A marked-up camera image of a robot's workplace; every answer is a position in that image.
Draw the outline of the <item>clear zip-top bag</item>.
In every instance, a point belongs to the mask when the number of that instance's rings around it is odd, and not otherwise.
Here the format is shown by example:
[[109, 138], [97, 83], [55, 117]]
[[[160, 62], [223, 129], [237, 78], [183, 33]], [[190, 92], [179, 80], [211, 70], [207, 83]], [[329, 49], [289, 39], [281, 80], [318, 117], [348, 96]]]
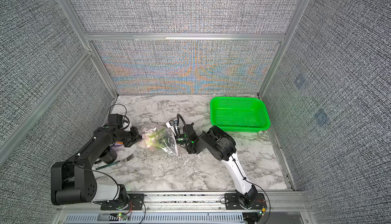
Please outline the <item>clear zip-top bag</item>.
[[141, 128], [142, 139], [137, 145], [152, 152], [164, 151], [170, 156], [178, 156], [178, 148], [171, 129], [156, 123], [147, 123]]

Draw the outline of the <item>green chinese cabbage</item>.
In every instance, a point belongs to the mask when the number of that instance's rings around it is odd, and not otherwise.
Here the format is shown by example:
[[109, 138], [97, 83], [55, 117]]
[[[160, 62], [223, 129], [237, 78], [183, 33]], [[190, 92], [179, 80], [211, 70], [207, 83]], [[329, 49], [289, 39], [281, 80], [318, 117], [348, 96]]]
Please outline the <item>green chinese cabbage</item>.
[[167, 147], [167, 139], [167, 134], [164, 130], [152, 131], [143, 134], [143, 143], [145, 148], [152, 151]]

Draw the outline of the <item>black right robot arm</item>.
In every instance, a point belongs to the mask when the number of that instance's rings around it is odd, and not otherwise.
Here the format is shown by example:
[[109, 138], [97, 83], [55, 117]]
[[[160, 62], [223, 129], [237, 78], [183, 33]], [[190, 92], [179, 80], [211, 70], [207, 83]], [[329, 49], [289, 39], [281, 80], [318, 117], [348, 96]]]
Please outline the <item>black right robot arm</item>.
[[225, 203], [232, 205], [229, 209], [258, 209], [262, 213], [266, 211], [264, 194], [258, 193], [256, 185], [248, 181], [237, 156], [236, 142], [230, 135], [215, 125], [200, 135], [196, 134], [193, 124], [186, 124], [182, 129], [174, 125], [173, 131], [176, 141], [183, 145], [189, 154], [199, 154], [206, 149], [226, 167], [235, 186], [235, 199], [230, 201], [225, 197]]

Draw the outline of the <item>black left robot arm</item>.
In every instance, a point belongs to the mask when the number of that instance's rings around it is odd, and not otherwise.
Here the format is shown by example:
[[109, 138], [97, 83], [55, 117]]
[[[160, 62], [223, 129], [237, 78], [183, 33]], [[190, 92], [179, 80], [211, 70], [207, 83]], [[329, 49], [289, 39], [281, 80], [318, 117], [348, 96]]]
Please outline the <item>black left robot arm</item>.
[[131, 147], [141, 140], [137, 129], [131, 127], [125, 115], [110, 114], [108, 122], [93, 132], [90, 140], [66, 161], [51, 167], [51, 201], [55, 206], [96, 203], [101, 210], [131, 210], [131, 200], [123, 184], [98, 184], [97, 170], [92, 167], [97, 160], [112, 164], [117, 153], [112, 149], [116, 142]]

